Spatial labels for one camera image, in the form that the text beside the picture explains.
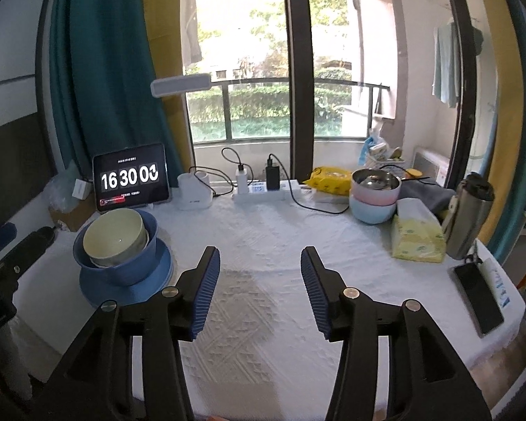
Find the cream green bowl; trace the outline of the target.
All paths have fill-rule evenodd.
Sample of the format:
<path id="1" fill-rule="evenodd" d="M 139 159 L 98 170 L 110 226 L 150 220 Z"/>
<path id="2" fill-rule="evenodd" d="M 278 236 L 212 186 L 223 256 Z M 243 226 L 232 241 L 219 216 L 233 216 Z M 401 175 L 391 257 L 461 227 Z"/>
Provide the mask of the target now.
<path id="1" fill-rule="evenodd" d="M 104 213 L 84 233 L 83 250 L 98 267 L 125 263 L 148 244 L 149 234 L 138 211 L 129 208 Z"/>

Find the clear plastic bag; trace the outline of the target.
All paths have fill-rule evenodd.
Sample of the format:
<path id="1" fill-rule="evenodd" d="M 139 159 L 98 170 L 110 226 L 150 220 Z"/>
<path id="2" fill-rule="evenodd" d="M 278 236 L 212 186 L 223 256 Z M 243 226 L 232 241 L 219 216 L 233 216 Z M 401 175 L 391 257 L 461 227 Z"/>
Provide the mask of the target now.
<path id="1" fill-rule="evenodd" d="M 60 213 L 69 213 L 79 205 L 79 199 L 73 196 L 76 180 L 80 172 L 74 161 L 69 162 L 67 169 L 54 176 L 45 185 L 43 194 L 48 206 Z"/>

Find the small white box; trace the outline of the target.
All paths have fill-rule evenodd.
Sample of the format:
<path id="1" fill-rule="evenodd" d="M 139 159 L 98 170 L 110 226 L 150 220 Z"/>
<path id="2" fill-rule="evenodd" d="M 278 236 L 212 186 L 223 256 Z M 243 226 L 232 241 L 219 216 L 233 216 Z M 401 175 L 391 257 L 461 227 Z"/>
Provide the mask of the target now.
<path id="1" fill-rule="evenodd" d="M 79 201 L 85 201 L 93 190 L 93 185 L 89 181 L 75 179 L 72 197 Z"/>

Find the yellow tissue pack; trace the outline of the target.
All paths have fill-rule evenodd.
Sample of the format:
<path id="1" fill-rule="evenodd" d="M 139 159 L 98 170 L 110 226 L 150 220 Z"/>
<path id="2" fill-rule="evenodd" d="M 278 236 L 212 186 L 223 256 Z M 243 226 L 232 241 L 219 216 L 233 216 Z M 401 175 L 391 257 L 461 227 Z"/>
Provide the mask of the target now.
<path id="1" fill-rule="evenodd" d="M 398 260 L 442 263 L 446 256 L 442 226 L 419 199 L 397 201 L 390 236 L 391 255 Z"/>

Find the white lace tablecloth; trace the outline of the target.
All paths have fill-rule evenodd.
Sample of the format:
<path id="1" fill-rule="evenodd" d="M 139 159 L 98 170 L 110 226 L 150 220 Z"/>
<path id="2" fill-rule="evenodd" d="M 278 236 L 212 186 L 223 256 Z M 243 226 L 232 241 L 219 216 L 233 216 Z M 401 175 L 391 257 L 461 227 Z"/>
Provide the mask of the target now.
<path id="1" fill-rule="evenodd" d="M 350 213 L 311 212 L 288 201 L 236 203 L 204 210 L 175 202 L 151 208 L 176 273 L 195 267 L 208 246 L 221 271 L 203 331 L 181 347 L 197 416 L 233 420 L 321 420 L 341 347 L 318 331 L 301 276 L 300 256 L 314 247 L 344 282 L 370 298 L 400 305 L 418 300 L 467 367 L 508 345 L 525 312 L 511 281 L 504 322 L 480 335 L 453 270 L 456 261 L 419 263 L 391 254 L 390 227 Z"/>

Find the tablet showing clock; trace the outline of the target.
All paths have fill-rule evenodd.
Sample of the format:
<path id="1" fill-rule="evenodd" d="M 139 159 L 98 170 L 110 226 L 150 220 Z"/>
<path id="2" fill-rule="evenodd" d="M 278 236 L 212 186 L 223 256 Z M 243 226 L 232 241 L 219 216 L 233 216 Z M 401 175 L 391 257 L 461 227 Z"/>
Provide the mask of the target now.
<path id="1" fill-rule="evenodd" d="M 96 210 L 100 213 L 172 198 L 161 142 L 96 155 L 92 168 Z"/>

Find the light blue steel bowl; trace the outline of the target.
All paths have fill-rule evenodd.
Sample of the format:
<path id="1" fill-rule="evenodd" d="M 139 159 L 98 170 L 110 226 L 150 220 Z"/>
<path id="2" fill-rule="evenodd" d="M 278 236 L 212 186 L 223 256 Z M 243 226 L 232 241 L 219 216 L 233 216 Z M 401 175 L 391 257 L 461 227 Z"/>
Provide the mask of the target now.
<path id="1" fill-rule="evenodd" d="M 378 206 L 370 205 L 363 201 L 349 197 L 351 214 L 358 220 L 366 224 L 381 224 L 389 221 L 395 213 L 396 203 Z"/>

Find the grey folded cloth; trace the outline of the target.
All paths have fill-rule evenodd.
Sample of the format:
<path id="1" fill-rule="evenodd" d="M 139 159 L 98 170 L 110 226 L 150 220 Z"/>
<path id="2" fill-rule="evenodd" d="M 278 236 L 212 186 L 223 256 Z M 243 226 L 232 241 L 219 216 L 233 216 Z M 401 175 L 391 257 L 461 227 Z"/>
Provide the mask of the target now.
<path id="1" fill-rule="evenodd" d="M 426 205 L 435 216 L 440 216 L 449 209 L 450 200 L 456 192 L 452 189 L 443 188 L 432 178 L 423 180 L 406 179 L 402 181 L 399 200 L 418 199 Z"/>

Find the pink steel bowl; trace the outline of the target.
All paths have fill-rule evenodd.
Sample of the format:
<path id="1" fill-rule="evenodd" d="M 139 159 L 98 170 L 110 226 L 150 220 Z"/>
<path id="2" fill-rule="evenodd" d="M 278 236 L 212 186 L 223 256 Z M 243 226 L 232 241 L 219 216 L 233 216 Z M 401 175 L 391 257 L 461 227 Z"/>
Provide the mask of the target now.
<path id="1" fill-rule="evenodd" d="M 402 181 L 381 169 L 361 168 L 351 176 L 351 195 L 369 205 L 387 206 L 399 198 Z"/>

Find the white microwave oven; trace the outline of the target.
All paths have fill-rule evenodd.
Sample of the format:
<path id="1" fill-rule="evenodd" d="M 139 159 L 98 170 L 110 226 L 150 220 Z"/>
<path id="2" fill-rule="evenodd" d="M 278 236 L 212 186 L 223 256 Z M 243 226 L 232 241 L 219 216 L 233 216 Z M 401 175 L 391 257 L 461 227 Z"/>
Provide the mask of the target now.
<path id="1" fill-rule="evenodd" d="M 424 147 L 417 147 L 413 153 L 411 167 L 422 172 L 424 176 L 433 178 L 438 185 L 446 185 L 446 175 L 450 159 L 438 152 Z"/>

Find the white power strip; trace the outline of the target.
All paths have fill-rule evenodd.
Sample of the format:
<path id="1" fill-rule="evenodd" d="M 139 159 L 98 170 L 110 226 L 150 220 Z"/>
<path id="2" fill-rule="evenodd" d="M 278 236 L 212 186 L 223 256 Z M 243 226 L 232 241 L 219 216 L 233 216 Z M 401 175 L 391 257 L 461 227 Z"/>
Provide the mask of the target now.
<path id="1" fill-rule="evenodd" d="M 302 190 L 298 181 L 280 181 L 278 190 L 269 190 L 264 181 L 257 181 L 248 186 L 245 193 L 232 193 L 232 199 L 242 203 L 263 203 L 274 201 L 290 201 L 292 198 L 300 200 Z"/>

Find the black power adapter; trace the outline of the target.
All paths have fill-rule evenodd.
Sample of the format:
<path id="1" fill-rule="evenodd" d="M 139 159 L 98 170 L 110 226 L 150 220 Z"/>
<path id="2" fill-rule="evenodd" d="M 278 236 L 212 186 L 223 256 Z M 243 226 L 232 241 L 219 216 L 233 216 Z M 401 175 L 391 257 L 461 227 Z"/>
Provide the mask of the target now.
<path id="1" fill-rule="evenodd" d="M 277 165 L 267 165 L 266 186 L 268 191 L 278 191 L 280 189 L 280 168 Z"/>

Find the hanging light shirt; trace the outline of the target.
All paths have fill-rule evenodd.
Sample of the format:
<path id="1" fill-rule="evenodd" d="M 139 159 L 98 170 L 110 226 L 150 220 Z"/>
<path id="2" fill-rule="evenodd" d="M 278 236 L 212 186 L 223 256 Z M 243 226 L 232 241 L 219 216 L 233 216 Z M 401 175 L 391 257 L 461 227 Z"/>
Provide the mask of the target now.
<path id="1" fill-rule="evenodd" d="M 434 72 L 432 95 L 449 108 L 458 105 L 461 87 L 461 60 L 454 22 L 438 27 L 434 33 Z"/>

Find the white balcony railing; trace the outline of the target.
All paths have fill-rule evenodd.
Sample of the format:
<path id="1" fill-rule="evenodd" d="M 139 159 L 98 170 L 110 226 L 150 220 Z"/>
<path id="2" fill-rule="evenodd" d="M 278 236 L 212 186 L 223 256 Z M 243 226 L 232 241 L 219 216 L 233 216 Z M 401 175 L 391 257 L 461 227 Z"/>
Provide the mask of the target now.
<path id="1" fill-rule="evenodd" d="M 363 140 L 373 118 L 390 100 L 390 87 L 319 77 L 314 83 L 314 135 Z M 248 140 L 286 140 L 291 135 L 291 90 L 287 77 L 219 80 L 186 94 L 193 140 L 198 145 Z"/>

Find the dark window frame post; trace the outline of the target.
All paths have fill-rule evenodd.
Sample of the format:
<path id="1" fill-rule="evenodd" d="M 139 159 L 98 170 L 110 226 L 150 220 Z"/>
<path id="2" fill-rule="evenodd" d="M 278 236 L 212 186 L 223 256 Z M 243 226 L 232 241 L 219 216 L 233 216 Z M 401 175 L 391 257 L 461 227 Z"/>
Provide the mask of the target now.
<path id="1" fill-rule="evenodd" d="M 285 0 L 291 110 L 291 175 L 310 178 L 314 144 L 314 74 L 309 0 Z"/>

